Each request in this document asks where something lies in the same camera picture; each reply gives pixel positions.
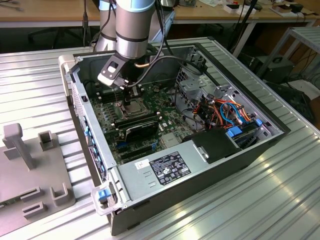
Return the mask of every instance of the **blue latch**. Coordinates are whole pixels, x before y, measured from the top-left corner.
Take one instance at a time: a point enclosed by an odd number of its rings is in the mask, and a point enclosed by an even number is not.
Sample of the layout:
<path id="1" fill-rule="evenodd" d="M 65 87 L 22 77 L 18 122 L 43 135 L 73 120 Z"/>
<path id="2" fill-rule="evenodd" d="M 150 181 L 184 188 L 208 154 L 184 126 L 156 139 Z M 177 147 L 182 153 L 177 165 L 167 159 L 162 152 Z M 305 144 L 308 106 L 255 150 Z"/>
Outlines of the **blue latch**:
<path id="1" fill-rule="evenodd" d="M 231 138 L 233 138 L 234 136 L 241 134 L 242 131 L 238 126 L 233 126 L 228 129 L 227 133 Z"/>
<path id="2" fill-rule="evenodd" d="M 85 130 L 84 130 L 84 135 L 85 135 L 85 136 L 88 136 L 88 131 L 89 131 L 89 127 L 86 126 L 86 127 L 85 127 Z"/>
<path id="3" fill-rule="evenodd" d="M 98 191 L 99 194 L 99 202 L 100 203 L 105 203 L 107 201 L 107 198 L 111 196 L 111 192 L 109 189 L 102 189 Z"/>
<path id="4" fill-rule="evenodd" d="M 257 118 L 255 122 L 259 127 L 262 125 L 262 121 L 259 118 Z"/>

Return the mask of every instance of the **motherboard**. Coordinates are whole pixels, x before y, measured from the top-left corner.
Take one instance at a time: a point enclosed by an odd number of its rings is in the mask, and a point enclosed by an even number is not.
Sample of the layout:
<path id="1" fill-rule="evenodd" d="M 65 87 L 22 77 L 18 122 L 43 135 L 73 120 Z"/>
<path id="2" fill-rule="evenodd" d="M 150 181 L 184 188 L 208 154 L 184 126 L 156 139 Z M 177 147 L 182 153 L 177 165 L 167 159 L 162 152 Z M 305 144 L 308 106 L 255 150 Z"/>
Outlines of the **motherboard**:
<path id="1" fill-rule="evenodd" d="M 195 132 L 177 111 L 172 86 L 151 83 L 144 84 L 142 90 L 142 96 L 127 105 L 119 92 L 97 92 L 90 100 L 120 165 L 178 145 Z"/>

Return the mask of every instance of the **power supply label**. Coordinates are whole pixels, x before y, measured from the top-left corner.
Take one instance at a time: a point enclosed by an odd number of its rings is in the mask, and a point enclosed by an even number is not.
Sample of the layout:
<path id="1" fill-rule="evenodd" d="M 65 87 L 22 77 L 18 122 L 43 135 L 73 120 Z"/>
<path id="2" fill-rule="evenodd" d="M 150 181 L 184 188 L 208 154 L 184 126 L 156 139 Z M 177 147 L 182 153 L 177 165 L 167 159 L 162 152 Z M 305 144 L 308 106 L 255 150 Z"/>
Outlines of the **power supply label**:
<path id="1" fill-rule="evenodd" d="M 191 173 L 177 151 L 149 163 L 161 185 L 167 185 Z"/>

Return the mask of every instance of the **aluminum table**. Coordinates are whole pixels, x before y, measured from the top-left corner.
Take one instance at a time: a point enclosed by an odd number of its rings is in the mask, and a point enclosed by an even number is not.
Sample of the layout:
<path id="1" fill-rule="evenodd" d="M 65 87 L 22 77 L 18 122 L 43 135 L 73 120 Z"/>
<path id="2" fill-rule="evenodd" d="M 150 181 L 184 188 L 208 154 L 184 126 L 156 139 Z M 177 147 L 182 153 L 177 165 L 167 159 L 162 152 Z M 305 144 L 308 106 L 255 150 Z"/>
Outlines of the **aluminum table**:
<path id="1" fill-rule="evenodd" d="M 219 43 L 198 42 L 278 116 L 291 132 L 253 164 L 210 188 L 111 236 L 90 198 L 93 182 L 64 96 L 58 56 L 71 48 L 0 55 L 0 125 L 19 122 L 24 138 L 58 134 L 76 197 L 75 205 L 11 232 L 3 239 L 319 239 L 320 132 Z M 225 79 L 209 65 L 221 84 Z"/>

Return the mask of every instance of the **blue cable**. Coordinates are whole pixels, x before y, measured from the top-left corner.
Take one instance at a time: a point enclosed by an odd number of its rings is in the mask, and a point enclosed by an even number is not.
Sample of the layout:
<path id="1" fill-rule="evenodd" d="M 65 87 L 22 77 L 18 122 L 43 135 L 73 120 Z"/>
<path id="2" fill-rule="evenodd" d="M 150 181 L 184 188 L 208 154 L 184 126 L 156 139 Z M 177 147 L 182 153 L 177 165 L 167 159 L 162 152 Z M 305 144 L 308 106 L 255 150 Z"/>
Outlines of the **blue cable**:
<path id="1" fill-rule="evenodd" d="M 223 114 L 223 106 L 224 106 L 224 104 L 227 104 L 227 105 L 231 106 L 231 107 L 234 109 L 234 111 L 235 111 L 236 115 L 238 116 L 238 118 L 239 118 L 243 123 L 246 123 L 246 122 L 247 122 L 247 121 L 245 120 L 245 118 L 240 115 L 237 107 L 236 107 L 234 104 L 230 103 L 230 102 L 225 102 L 225 103 L 223 103 L 223 104 L 220 106 L 220 113 L 221 113 L 221 116 L 222 116 L 222 118 L 223 118 L 224 120 L 226 120 L 227 122 L 231 123 L 232 126 L 234 126 L 234 123 L 233 123 L 232 121 L 230 121 L 229 119 L 227 119 L 227 118 L 225 117 L 225 115 Z"/>
<path id="2" fill-rule="evenodd" d="M 234 124 L 231 120 L 229 120 L 229 119 L 227 119 L 227 118 L 225 117 L 225 115 L 224 115 L 224 113 L 223 113 L 223 106 L 224 106 L 224 104 L 222 104 L 222 105 L 220 106 L 220 114 L 221 114 L 222 118 L 223 118 L 224 120 L 226 120 L 227 122 L 231 123 L 232 126 L 235 126 L 235 124 Z"/>

